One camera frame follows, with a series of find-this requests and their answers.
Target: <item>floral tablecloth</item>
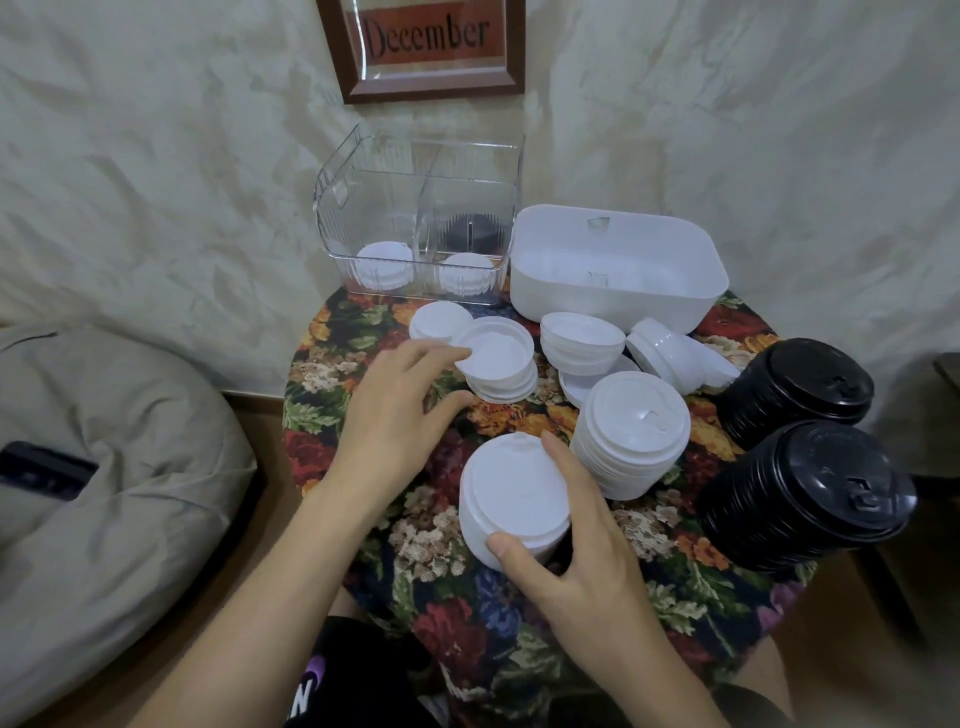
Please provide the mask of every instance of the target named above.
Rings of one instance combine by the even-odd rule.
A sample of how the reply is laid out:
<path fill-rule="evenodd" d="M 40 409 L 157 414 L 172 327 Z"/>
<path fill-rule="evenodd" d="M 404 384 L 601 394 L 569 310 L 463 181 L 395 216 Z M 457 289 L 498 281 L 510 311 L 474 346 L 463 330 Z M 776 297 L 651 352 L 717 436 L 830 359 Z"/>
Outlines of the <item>floral tablecloth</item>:
<path fill-rule="evenodd" d="M 341 289 L 311 322 L 294 356 L 283 414 L 287 454 L 304 492 L 333 459 L 350 393 L 367 365 L 408 338 L 410 319 L 427 303 Z M 457 513 L 460 474 L 470 455 L 497 435 L 548 429 L 569 440 L 577 409 L 564 400 L 557 372 L 540 353 L 538 324 L 517 314 L 507 298 L 468 308 L 474 317 L 505 316 L 530 330 L 538 349 L 537 391 L 518 404 L 478 404 L 457 418 L 364 542 L 346 586 L 385 629 L 412 631 L 437 658 L 460 724 L 543 724 L 551 700 L 595 688 L 565 657 L 537 609 L 469 552 Z M 693 335 L 741 369 L 777 341 L 729 293 Z M 466 383 L 459 371 L 445 373 L 429 403 L 461 388 Z M 773 576 L 742 570 L 704 538 L 694 499 L 742 450 L 718 423 L 710 391 L 686 402 L 690 443 L 676 466 L 646 496 L 611 508 L 636 551 L 670 641 L 713 686 L 727 680 L 780 621 L 812 569 Z M 569 554 L 569 544 L 558 549 L 551 568 L 561 570 Z"/>

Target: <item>red flower pattern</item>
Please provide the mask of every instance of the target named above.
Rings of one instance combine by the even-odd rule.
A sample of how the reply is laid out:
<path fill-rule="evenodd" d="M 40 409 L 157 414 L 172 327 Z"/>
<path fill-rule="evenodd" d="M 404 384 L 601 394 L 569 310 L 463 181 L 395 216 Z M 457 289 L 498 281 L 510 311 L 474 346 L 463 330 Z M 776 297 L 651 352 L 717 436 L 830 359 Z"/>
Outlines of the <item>red flower pattern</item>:
<path fill-rule="evenodd" d="M 308 432 L 284 432 L 287 456 L 294 483 L 302 488 L 308 480 L 321 480 L 330 469 L 337 449 L 320 441 Z"/>
<path fill-rule="evenodd" d="M 728 339 L 742 341 L 747 336 L 771 331 L 763 319 L 751 310 L 716 305 L 693 332 L 699 336 L 726 336 Z"/>
<path fill-rule="evenodd" d="M 460 476 L 479 444 L 464 440 L 455 429 L 446 431 L 443 439 L 426 461 L 430 485 L 436 498 L 435 508 L 445 511 L 449 505 L 460 505 Z"/>
<path fill-rule="evenodd" d="M 690 443 L 684 454 L 684 474 L 686 487 L 682 498 L 684 508 L 690 513 L 696 513 L 694 503 L 701 489 L 720 472 L 720 461 L 707 448 L 696 443 Z"/>
<path fill-rule="evenodd" d="M 666 631 L 667 639 L 673 644 L 687 666 L 692 669 L 698 677 L 704 674 L 704 667 L 714 662 L 713 655 L 707 652 L 703 646 L 697 642 L 696 638 L 682 635 L 672 629 Z"/>
<path fill-rule="evenodd" d="M 473 610 L 461 597 L 427 604 L 413 623 L 413 633 L 460 687 L 474 684 L 487 648 L 487 629 L 470 620 Z"/>

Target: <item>black phone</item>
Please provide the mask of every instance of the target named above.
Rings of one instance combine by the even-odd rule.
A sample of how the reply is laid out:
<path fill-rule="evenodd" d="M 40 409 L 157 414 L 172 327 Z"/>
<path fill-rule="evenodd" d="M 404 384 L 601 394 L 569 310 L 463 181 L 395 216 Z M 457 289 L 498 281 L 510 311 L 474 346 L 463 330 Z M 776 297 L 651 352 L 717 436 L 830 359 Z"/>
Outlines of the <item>black phone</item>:
<path fill-rule="evenodd" d="M 77 497 L 97 468 L 96 463 L 20 440 L 0 450 L 0 482 L 60 500 Z"/>

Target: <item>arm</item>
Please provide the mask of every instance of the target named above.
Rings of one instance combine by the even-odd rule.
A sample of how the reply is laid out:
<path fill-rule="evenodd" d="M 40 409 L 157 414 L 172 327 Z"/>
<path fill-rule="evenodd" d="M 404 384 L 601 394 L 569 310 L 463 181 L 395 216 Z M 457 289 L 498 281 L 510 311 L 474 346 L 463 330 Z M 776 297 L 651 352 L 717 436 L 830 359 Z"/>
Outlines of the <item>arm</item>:
<path fill-rule="evenodd" d="M 670 644 L 636 555 L 576 456 L 548 432 L 543 448 L 567 484 L 573 561 L 561 577 L 513 536 L 487 546 L 540 608 L 570 658 L 637 728 L 729 728 L 710 693 Z"/>
<path fill-rule="evenodd" d="M 309 650 L 357 548 L 473 402 L 454 392 L 428 414 L 423 397 L 469 350 L 407 342 L 382 352 L 354 393 L 336 458 L 290 525 L 206 627 L 131 728 L 282 724 Z"/>

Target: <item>white lid stack in bin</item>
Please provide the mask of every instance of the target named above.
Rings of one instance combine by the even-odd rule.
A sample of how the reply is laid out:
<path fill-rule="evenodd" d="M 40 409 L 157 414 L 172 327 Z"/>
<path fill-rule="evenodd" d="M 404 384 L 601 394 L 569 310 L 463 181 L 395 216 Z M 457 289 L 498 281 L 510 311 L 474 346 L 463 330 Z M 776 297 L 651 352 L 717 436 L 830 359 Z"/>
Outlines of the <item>white lid stack in bin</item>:
<path fill-rule="evenodd" d="M 619 372 L 590 391 L 570 449 L 604 497 L 633 500 L 670 470 L 690 438 L 680 394 L 653 375 Z"/>
<path fill-rule="evenodd" d="M 460 527 L 470 551 L 502 570 L 487 548 L 498 531 L 517 536 L 545 562 L 570 527 L 566 482 L 539 437 L 501 435 L 470 456 L 460 478 Z"/>
<path fill-rule="evenodd" d="M 357 281 L 371 291 L 393 291 L 414 279 L 414 252 L 396 240 L 365 245 L 357 254 Z"/>
<path fill-rule="evenodd" d="M 467 377 L 470 389 L 494 404 L 525 400 L 537 389 L 534 339 L 512 319 L 490 316 L 477 319 L 453 341 L 473 353 L 457 368 Z"/>

